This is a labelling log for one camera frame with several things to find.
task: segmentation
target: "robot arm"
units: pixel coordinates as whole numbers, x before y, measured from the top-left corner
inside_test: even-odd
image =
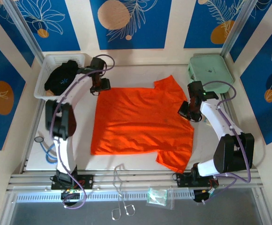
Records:
[[[94,92],[110,89],[110,81],[106,78],[101,78],[102,73],[100,72],[93,73],[91,76],[85,77],[82,80],[80,80],[80,78],[91,71],[103,70],[104,66],[105,62],[102,59],[94,57],[89,67],[82,68],[78,71],[75,80],[65,91],[65,93],[67,93],[68,90],[70,90],[70,94],[63,100],[52,128],[54,144],[55,146],[59,146],[59,154],[57,154],[57,174],[54,176],[55,181],[58,183],[63,182],[74,185],[74,181],[67,172],[75,178],[78,177],[72,145],[73,134],[76,130],[76,120],[74,117],[75,106],[88,90],[93,94]],[[62,98],[63,97],[60,97],[60,99],[55,101],[49,100],[45,104],[45,126],[47,130],[51,128],[53,114]]]
[[[194,122],[201,120],[201,114],[205,115],[219,139],[213,159],[194,164],[193,168],[196,169],[197,176],[205,177],[246,169],[242,152],[239,149],[239,143],[232,129],[235,130],[242,141],[251,168],[254,147],[252,134],[243,133],[243,131],[234,124],[224,109],[218,106],[218,96],[214,92],[205,92],[200,81],[190,83],[188,85],[188,91],[190,103],[184,101],[178,113],[184,118]],[[219,109],[231,126],[227,124],[225,118],[220,114]]]

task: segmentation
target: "blue cable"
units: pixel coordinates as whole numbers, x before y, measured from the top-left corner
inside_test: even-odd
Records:
[[[53,159],[53,160],[57,160],[57,157],[54,157],[52,155],[49,154],[49,152],[52,150],[52,148],[55,146],[54,144],[52,144],[48,150],[46,151],[43,144],[40,142],[40,145],[41,145],[41,148],[43,149],[43,151],[45,152],[45,159],[46,161],[49,163],[49,164],[56,164],[57,162],[52,162],[50,161],[50,159]]]

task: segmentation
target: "black cloth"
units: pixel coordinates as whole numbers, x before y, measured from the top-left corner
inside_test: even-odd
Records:
[[[79,69],[76,61],[69,60],[56,68],[47,79],[44,89],[51,90],[54,95],[61,95],[74,81]]]

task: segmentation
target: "green container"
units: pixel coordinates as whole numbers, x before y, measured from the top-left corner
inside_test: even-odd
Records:
[[[210,81],[225,81],[234,83],[224,59],[220,55],[199,55],[190,59],[190,82],[201,81],[205,84]],[[223,83],[211,83],[204,87],[205,91],[214,91],[217,94],[228,92],[229,86]]]

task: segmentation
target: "plastic bag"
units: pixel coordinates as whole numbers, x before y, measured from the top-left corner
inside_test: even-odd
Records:
[[[174,209],[173,189],[148,188],[146,206],[155,206],[163,209]]]

